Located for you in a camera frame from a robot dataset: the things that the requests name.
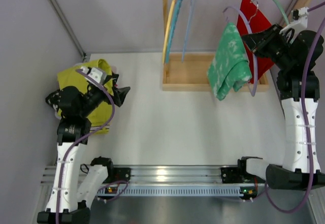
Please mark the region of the teal hanger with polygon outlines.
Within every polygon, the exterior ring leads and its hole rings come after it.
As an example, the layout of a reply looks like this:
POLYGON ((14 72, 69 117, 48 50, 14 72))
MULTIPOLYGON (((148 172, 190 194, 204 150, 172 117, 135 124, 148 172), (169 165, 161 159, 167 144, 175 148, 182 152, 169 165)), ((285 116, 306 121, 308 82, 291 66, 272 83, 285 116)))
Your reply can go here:
POLYGON ((178 20, 178 15, 179 15, 179 12, 180 12, 182 2, 183 2, 183 0, 177 0, 175 2, 173 17, 172 17, 172 20, 171 20, 171 29, 170 29, 170 35, 169 35, 169 40, 168 40, 168 45, 167 45, 167 54, 166 54, 165 64, 168 64, 169 60, 170 60, 169 59, 170 50, 171 50, 172 41, 173 41, 175 28, 176 28, 176 23, 177 23, 177 20, 178 20))

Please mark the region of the light blue wire hanger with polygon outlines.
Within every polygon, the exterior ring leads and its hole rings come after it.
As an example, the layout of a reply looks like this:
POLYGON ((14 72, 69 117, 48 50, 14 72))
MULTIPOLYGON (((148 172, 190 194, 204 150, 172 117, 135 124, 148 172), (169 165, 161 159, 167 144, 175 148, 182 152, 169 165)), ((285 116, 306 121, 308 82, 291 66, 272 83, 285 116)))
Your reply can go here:
POLYGON ((188 15, 188 20, 187 20, 186 33, 185 33, 185 37, 184 37, 184 44, 183 44, 183 49, 182 49, 182 58, 181 58, 182 62, 184 62, 184 58, 185 58, 185 53, 186 53, 186 48, 187 48, 187 43, 188 43, 189 32, 191 29, 191 22, 192 22, 195 3, 196 3, 196 0, 190 0, 190 9, 189 9, 189 15, 188 15))

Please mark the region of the yellow hanger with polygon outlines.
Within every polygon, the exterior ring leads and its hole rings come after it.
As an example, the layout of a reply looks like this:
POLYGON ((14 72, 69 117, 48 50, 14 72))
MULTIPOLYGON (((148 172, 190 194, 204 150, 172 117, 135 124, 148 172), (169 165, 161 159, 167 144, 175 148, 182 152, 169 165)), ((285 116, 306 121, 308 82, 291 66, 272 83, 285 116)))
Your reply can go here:
POLYGON ((168 45, 168 40, 169 40, 169 35, 170 35, 171 20, 173 17, 174 7, 175 7, 175 0, 172 0, 170 10, 169 10, 168 19, 167 19, 167 27, 166 27, 166 33, 165 33, 165 39, 164 39, 164 46, 162 49, 162 63, 163 64, 165 63, 165 60, 166 60, 167 45, 168 45))

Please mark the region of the yellow-green trousers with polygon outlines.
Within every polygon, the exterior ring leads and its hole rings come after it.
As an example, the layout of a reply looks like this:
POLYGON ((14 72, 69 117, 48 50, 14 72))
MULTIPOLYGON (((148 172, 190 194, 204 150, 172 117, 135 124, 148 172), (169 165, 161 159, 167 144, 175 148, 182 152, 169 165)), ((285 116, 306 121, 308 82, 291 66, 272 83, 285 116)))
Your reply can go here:
MULTIPOLYGON (((63 89, 67 86, 74 86, 80 92, 86 93, 88 82, 86 79, 76 72, 76 69, 81 66, 86 67, 96 67, 100 68, 106 72, 107 75, 112 75, 111 65, 107 63, 105 59, 92 60, 86 63, 78 63, 73 67, 70 67, 64 71, 57 74, 57 80, 59 88, 63 89)), ((88 119, 91 122, 91 131, 96 130, 98 127, 102 126, 112 114, 112 106, 108 105, 106 102, 102 102, 89 116, 88 119)))

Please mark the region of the aluminium corner frame post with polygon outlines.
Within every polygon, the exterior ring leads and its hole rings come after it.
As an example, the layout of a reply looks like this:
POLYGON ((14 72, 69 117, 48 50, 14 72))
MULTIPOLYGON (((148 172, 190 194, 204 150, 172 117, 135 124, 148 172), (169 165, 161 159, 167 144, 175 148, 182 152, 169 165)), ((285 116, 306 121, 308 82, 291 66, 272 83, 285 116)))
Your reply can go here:
POLYGON ((68 34, 69 38, 71 39, 72 43, 74 44, 75 48, 77 49, 79 55, 82 58, 82 61, 85 61, 87 58, 87 53, 82 48, 82 45, 80 44, 79 40, 77 39, 77 36, 75 35, 75 32, 73 31, 66 15, 64 14, 62 8, 60 7, 60 4, 57 0, 48 0, 50 5, 52 6, 57 18, 61 22, 64 30, 68 34))

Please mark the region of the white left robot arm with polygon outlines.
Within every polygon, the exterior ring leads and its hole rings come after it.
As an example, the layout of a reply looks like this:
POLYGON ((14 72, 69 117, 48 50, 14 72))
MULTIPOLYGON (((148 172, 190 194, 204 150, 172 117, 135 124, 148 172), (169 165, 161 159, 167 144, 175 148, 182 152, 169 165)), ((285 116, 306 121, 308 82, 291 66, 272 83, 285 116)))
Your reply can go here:
POLYGON ((129 183, 128 178, 116 179, 112 160, 101 156, 92 160, 86 177, 79 182, 81 159, 92 134, 88 116, 102 102, 114 102, 98 83, 89 83, 86 93, 68 86, 58 96, 62 119, 57 129, 56 172, 49 201, 38 213, 37 223, 89 223, 92 202, 105 188, 103 184, 123 184, 124 193, 129 183))

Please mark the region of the pink garment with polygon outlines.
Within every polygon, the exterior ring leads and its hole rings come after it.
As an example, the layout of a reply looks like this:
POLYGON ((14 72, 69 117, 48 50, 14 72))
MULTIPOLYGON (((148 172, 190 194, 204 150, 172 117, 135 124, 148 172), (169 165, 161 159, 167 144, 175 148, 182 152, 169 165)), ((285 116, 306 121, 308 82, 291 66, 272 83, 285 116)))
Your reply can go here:
POLYGON ((117 67, 115 66, 112 66, 111 67, 111 71, 112 71, 112 83, 113 83, 113 86, 114 87, 117 87, 117 81, 118 81, 118 78, 119 78, 119 74, 118 74, 118 70, 117 70, 117 67))

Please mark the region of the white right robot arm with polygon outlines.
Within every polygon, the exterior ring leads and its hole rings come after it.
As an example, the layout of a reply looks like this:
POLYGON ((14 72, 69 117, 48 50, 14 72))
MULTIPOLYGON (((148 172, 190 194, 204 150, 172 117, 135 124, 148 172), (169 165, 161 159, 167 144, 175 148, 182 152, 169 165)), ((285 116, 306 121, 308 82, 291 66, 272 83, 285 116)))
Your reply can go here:
POLYGON ((246 171, 264 179, 272 189, 307 190, 324 186, 315 147, 315 114, 320 98, 319 79, 313 72, 323 52, 324 38, 312 30, 282 34, 278 24, 242 35, 250 52, 269 58, 279 68, 276 85, 285 116, 286 144, 281 165, 265 163, 261 170, 246 159, 246 171))

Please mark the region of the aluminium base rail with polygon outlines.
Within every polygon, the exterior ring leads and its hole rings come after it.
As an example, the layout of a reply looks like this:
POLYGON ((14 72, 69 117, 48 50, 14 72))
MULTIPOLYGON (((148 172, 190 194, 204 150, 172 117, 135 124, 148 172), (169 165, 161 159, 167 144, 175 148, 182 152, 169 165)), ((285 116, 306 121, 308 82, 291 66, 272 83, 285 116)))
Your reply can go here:
POLYGON ((248 174, 238 166, 146 166, 115 165, 105 183, 125 180, 133 184, 263 184, 260 176, 248 174))

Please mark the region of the green white tie-dye trousers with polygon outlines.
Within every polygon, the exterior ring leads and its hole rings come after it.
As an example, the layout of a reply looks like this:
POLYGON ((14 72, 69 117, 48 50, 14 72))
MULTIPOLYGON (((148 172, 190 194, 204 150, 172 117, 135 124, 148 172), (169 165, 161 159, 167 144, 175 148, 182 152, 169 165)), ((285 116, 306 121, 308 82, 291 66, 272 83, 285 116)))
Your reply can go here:
POLYGON ((214 96, 220 101, 231 90, 238 92, 252 78, 244 44, 236 25, 231 22, 223 30, 207 78, 214 96))

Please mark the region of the red trousers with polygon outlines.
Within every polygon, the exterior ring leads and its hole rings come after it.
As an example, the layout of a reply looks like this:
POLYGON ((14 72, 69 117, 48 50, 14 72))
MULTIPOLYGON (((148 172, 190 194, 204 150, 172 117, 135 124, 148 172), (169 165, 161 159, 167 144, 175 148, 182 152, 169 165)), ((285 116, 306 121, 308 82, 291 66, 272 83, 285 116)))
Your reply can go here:
MULTIPOLYGON (((256 5, 251 0, 242 0, 240 5, 240 11, 245 15, 247 20, 251 18, 256 13, 256 5)), ((253 33, 262 32, 271 27, 271 23, 264 16, 261 11, 258 11, 257 14, 251 19, 250 27, 253 33)), ((245 26, 245 23, 241 16, 238 17, 237 29, 240 35, 248 34, 248 30, 245 26)), ((245 47, 247 57, 249 59, 249 67, 253 75, 253 54, 245 47)), ((257 79, 259 80, 261 76, 273 66, 273 62, 269 58, 257 58, 257 79)))

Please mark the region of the wooden clothes rack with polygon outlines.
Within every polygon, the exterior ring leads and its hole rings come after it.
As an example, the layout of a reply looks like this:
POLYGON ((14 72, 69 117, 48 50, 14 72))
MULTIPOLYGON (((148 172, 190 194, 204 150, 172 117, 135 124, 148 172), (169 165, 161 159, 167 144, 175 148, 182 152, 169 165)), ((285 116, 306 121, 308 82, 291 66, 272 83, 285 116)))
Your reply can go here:
MULTIPOLYGON (((311 0, 297 0, 294 8, 307 6, 311 0)), ((164 35, 169 15, 168 0, 162 0, 164 35)), ((206 71, 213 58, 213 53, 190 53, 185 55, 185 64, 181 65, 181 53, 169 55, 168 64, 163 64, 162 89, 164 91, 210 91, 206 71)), ((269 89, 267 75, 262 75, 257 82, 257 92, 269 89)))

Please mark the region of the black white patterned garment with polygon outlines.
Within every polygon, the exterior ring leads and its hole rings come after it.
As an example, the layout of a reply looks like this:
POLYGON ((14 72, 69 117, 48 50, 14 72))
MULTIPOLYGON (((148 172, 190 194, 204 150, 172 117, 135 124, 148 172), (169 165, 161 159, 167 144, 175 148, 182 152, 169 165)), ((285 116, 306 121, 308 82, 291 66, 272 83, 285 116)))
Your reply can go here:
POLYGON ((61 109, 59 107, 59 103, 61 101, 61 90, 57 89, 54 92, 51 92, 49 95, 46 96, 45 102, 49 105, 57 115, 61 116, 61 109))

